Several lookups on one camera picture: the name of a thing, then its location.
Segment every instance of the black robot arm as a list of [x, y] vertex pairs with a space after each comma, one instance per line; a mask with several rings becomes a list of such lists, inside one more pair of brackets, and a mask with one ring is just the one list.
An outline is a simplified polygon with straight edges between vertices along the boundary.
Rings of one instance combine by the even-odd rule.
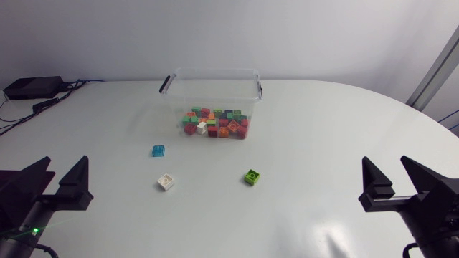
[[459, 258], [459, 179], [406, 156], [401, 161], [417, 194], [393, 197], [392, 182], [364, 157], [361, 205], [367, 212], [398, 212], [426, 258]]
[[87, 209], [88, 159], [83, 156], [59, 182], [55, 195], [42, 195], [55, 174], [46, 157], [22, 171], [0, 171], [0, 258], [29, 258], [55, 211]]

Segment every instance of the power adapter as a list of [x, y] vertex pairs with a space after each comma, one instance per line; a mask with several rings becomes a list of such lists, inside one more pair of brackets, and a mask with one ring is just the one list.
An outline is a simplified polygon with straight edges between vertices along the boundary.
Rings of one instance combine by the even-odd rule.
[[4, 92], [10, 100], [52, 98], [61, 90], [62, 83], [60, 76], [21, 78], [6, 87]]

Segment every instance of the clear plastic bin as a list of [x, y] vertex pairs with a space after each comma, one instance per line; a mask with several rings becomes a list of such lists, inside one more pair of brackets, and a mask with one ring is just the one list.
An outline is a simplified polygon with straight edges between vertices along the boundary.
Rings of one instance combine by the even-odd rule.
[[161, 95], [173, 110], [181, 135], [245, 139], [255, 103], [262, 99], [253, 69], [178, 68]]

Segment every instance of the white block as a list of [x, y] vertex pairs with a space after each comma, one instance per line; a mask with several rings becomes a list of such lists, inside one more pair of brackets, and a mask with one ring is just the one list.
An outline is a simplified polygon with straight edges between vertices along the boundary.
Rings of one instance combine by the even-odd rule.
[[164, 174], [164, 176], [158, 179], [158, 183], [165, 191], [167, 191], [174, 185], [174, 179], [170, 175]]
[[205, 134], [207, 132], [207, 123], [206, 122], [200, 122], [196, 128], [196, 131], [198, 134]]

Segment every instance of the blue transparent block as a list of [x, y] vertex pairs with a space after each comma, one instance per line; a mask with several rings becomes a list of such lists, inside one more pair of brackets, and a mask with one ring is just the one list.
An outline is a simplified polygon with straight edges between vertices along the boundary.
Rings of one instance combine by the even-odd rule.
[[164, 156], [164, 151], [166, 149], [164, 148], [164, 145], [155, 145], [153, 147], [153, 151], [151, 152], [151, 154], [153, 155], [153, 157], [162, 157]]

